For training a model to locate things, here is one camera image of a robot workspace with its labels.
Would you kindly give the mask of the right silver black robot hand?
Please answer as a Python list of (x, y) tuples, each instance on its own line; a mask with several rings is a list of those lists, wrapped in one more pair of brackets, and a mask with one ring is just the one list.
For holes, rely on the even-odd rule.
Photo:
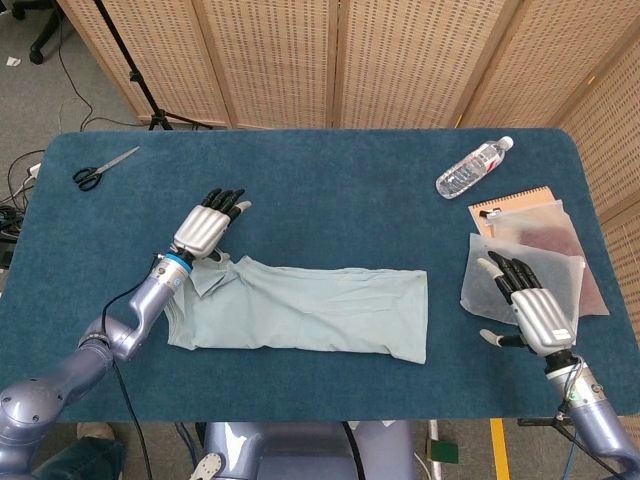
[(570, 350), (576, 340), (575, 329), (555, 296), (542, 287), (531, 267), (495, 251), (489, 251), (488, 255), (491, 261), (480, 258), (476, 263), (489, 274), (510, 306), (519, 334), (504, 336), (481, 329), (481, 337), (498, 348), (528, 348), (541, 357)]

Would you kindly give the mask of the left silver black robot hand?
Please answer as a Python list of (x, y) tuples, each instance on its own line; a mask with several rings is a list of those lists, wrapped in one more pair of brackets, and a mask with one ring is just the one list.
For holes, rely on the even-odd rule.
[(228, 227), (251, 207), (249, 200), (241, 200), (244, 193), (244, 189), (211, 190), (180, 225), (169, 252), (187, 264), (209, 256)]

